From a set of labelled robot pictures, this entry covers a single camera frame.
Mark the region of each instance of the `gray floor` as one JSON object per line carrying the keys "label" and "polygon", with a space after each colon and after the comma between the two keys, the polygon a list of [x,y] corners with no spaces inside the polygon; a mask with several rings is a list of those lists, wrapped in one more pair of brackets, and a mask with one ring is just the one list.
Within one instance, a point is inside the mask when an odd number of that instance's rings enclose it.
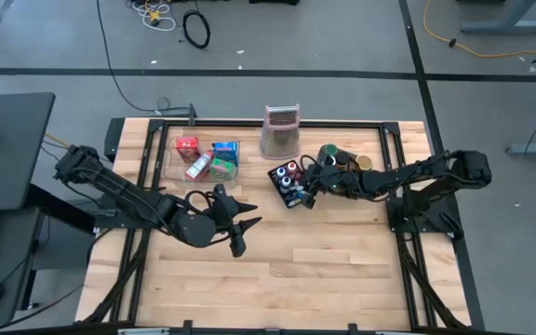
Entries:
{"label": "gray floor", "polygon": [[[430,74],[536,74],[532,56],[481,60],[450,49],[422,29],[424,0],[409,0],[425,71]],[[486,20],[504,5],[432,0],[428,23],[481,52],[536,50],[536,35],[459,33],[461,20]],[[114,67],[414,72],[396,1],[301,0],[297,7],[200,1],[212,41],[200,51],[181,32],[144,28],[122,1],[101,0]],[[174,6],[178,17],[193,4]],[[536,19],[536,6],[527,15]],[[243,54],[236,51],[245,50]],[[15,0],[0,26],[2,68],[104,68],[94,2]],[[298,102],[308,118],[425,120],[416,81],[340,78],[119,77],[127,96],[154,108],[160,96],[193,103],[201,116],[261,116],[265,104]],[[494,180],[458,195],[487,329],[536,334],[536,163],[505,155],[536,126],[536,84],[429,82],[444,144],[489,156]],[[0,93],[53,91],[48,132],[101,150],[111,117],[142,115],[108,76],[0,75]],[[39,157],[34,182],[65,199],[54,161]],[[91,189],[82,191],[92,193]],[[42,273],[34,299],[52,302],[83,280],[79,266]],[[71,322],[78,301],[56,306],[24,327]]]}

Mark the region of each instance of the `metal grater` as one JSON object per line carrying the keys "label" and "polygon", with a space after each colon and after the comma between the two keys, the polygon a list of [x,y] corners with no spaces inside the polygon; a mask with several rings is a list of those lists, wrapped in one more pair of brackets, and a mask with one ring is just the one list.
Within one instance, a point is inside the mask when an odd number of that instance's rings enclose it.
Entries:
{"label": "metal grater", "polygon": [[261,132],[261,156],[266,159],[285,159],[299,154],[299,104],[266,106]]}

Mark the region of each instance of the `wooden table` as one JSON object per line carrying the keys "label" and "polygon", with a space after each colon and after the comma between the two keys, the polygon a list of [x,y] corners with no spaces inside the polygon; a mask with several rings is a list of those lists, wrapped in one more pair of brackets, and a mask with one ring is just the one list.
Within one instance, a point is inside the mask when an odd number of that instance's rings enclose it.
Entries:
{"label": "wooden table", "polygon": [[[133,182],[148,121],[126,119],[114,162],[114,171]],[[431,154],[422,122],[399,122],[399,127],[407,163]],[[241,219],[261,215],[263,220],[246,233],[248,249],[239,259],[231,256],[228,243],[196,249],[153,232],[137,326],[181,327],[191,319],[196,328],[347,329],[357,323],[359,329],[409,329],[395,235],[383,203],[320,194],[312,210],[286,209],[266,176],[284,161],[261,157],[261,128],[169,128],[169,138],[181,135],[239,139],[238,185],[229,194],[259,206]],[[317,155],[324,143],[366,154],[375,169],[384,168],[376,131],[301,129],[303,154]],[[157,147],[155,140],[147,186]],[[179,196],[189,191],[170,180],[161,179],[160,185]],[[125,234],[115,230],[94,247],[76,319],[89,315],[115,281]],[[442,234],[422,234],[422,245],[432,286],[455,316],[469,324],[452,244]],[[414,281],[413,287],[424,325],[422,294]],[[127,305],[122,305],[124,318]]]}

